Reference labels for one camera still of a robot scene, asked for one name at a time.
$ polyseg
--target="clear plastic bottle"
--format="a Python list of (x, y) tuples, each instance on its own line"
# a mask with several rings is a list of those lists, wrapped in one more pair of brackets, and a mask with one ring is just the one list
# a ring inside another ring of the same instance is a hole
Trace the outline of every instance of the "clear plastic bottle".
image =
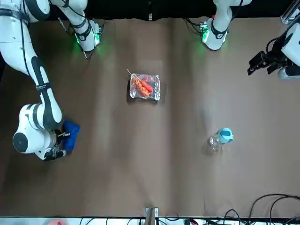
[(220, 129), (216, 134), (212, 135), (208, 139), (210, 151), (217, 153), (220, 151), (223, 144), (229, 143), (234, 140), (233, 133), (229, 128)]
[(208, 139), (208, 144), (212, 153), (219, 152), (221, 144), (219, 142), (218, 134), (210, 136)]

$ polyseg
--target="white robot link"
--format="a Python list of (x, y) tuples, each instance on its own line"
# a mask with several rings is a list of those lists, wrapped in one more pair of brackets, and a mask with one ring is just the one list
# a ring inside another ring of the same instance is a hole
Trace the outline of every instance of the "white robot link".
[[(208, 19), (204, 22), (207, 27), (202, 34), (202, 41), (209, 49), (218, 50), (225, 42), (228, 33), (230, 22), (237, 15), (240, 7), (248, 5), (252, 0), (213, 0), (217, 11), (214, 18)], [(231, 6), (238, 6), (237, 13), (233, 15)]]
[(249, 61), (248, 75), (256, 70), (267, 68), (268, 74), (279, 69), (281, 79), (300, 78), (300, 14), (279, 37), (268, 42), (266, 52), (260, 51)]
[[(52, 0), (70, 20), (84, 51), (92, 51), (99, 25), (89, 21), (83, 12), (87, 0)], [(13, 137), (15, 149), (35, 153), (42, 160), (60, 158), (66, 154), (58, 145), (64, 136), (58, 129), (62, 113), (58, 106), (45, 67), (36, 55), (27, 25), (49, 16), (48, 0), (1, 0), (0, 52), (12, 68), (30, 76), (41, 102), (25, 105), (19, 114), (19, 126)]]

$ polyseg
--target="black background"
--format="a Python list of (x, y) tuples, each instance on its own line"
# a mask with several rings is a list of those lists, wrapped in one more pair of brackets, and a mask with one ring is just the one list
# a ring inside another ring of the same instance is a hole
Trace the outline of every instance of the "black background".
[[(280, 17), (293, 0), (253, 0), (237, 17)], [(216, 12), (212, 0), (88, 0), (85, 13), (95, 19), (142, 19), (211, 17)], [(52, 12), (50, 20), (55, 20)]]

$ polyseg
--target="water bottle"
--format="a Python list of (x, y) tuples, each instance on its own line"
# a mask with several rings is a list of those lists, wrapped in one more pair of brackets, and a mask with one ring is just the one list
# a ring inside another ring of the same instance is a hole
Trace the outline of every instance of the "water bottle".
[(210, 151), (212, 153), (219, 152), (223, 144), (227, 144), (234, 140), (233, 133), (229, 128), (220, 129), (216, 134), (212, 135), (208, 139)]

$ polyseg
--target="green led light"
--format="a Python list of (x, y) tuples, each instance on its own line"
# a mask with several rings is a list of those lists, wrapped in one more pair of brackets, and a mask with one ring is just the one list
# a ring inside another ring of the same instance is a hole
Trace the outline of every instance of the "green led light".
[(100, 36), (99, 34), (95, 34), (95, 43), (98, 45), (100, 43)]
[(75, 34), (75, 37), (76, 37), (76, 40), (77, 40), (77, 43), (79, 44), (79, 39), (77, 37), (77, 35)]
[(206, 30), (203, 35), (202, 35), (202, 42), (203, 43), (206, 43), (207, 42), (207, 39), (208, 39), (208, 36), (210, 34), (210, 31), (209, 30)]

